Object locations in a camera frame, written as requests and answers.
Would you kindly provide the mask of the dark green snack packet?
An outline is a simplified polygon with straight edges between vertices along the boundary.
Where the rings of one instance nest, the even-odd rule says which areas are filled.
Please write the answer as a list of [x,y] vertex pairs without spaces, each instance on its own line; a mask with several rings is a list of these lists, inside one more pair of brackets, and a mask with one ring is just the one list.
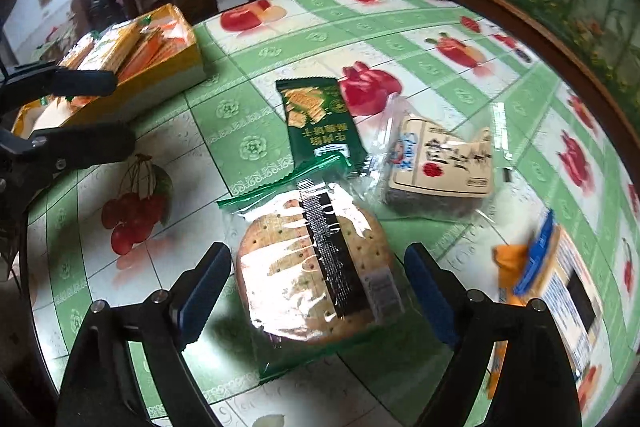
[[285,113],[294,166],[338,152],[359,172],[368,158],[334,78],[281,79],[276,88]]

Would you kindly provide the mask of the yellow cardboard tray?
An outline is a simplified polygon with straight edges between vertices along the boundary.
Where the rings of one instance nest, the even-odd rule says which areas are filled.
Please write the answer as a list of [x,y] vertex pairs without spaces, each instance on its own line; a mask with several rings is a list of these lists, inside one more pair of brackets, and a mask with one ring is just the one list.
[[83,36],[60,62],[73,72],[106,70],[117,78],[108,95],[45,95],[24,104],[11,131],[127,122],[205,79],[193,27],[172,4],[116,24],[100,38]]

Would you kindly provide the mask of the long cracker pack orange edge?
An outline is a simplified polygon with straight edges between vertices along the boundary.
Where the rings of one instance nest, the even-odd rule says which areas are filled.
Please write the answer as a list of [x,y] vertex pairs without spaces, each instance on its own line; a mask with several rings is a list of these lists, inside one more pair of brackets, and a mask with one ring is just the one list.
[[127,81],[181,52],[190,43],[188,35],[186,28],[177,22],[145,27],[140,42],[120,66],[118,81]]

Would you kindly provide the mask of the orange cheese biscuit pack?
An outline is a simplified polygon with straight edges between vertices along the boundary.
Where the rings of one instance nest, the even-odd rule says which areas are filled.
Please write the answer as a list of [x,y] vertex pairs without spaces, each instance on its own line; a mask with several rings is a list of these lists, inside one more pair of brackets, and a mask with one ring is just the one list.
[[[499,245],[492,250],[492,259],[498,268],[498,301],[507,305],[524,307],[530,299],[538,297],[544,272],[548,269],[551,260],[551,253],[545,253],[539,263],[539,269],[533,282],[528,286],[527,291],[521,296],[514,294],[513,289],[525,275],[527,263],[529,262],[529,245]],[[491,400],[498,386],[499,377],[502,371],[504,358],[506,357],[506,340],[497,341],[492,351],[492,362],[490,365],[489,379],[486,387],[487,398]]]

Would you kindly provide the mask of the round crackers clear pack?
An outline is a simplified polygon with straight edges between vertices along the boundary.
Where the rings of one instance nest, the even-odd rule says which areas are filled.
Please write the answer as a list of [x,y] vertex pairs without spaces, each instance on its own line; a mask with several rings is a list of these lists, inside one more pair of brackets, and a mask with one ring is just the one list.
[[397,322],[408,284],[340,153],[219,203],[258,374],[270,381]]

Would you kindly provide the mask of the Weidan green cracker pack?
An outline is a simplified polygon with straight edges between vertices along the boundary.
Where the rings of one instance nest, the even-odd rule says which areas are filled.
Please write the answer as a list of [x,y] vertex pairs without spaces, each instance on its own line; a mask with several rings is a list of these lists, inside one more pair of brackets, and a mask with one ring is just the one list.
[[135,20],[108,28],[102,37],[96,40],[92,50],[78,66],[78,70],[118,72],[138,43],[141,33],[142,25]]

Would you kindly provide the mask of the clear bag beige label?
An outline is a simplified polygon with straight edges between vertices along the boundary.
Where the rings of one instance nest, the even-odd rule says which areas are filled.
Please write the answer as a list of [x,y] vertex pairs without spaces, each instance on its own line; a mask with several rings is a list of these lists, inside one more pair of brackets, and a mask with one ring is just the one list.
[[512,181],[506,111],[491,103],[459,132],[394,98],[362,172],[363,196],[383,218],[469,222]]

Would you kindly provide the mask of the blue-edged cracker pack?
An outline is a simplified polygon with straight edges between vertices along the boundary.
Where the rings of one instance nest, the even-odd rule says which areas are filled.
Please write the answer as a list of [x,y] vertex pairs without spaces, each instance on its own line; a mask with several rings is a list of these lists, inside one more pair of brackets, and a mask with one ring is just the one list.
[[602,300],[570,234],[548,210],[527,247],[524,274],[512,289],[520,303],[538,298],[549,309],[579,381],[602,326]]

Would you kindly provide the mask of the small green-edged cracker pack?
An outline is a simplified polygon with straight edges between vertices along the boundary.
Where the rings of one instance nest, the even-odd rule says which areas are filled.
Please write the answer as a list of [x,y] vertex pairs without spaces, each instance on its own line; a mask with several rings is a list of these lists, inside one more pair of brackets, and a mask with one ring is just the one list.
[[73,70],[78,69],[95,45],[96,36],[93,32],[88,32],[64,55],[62,60],[58,62],[58,66]]

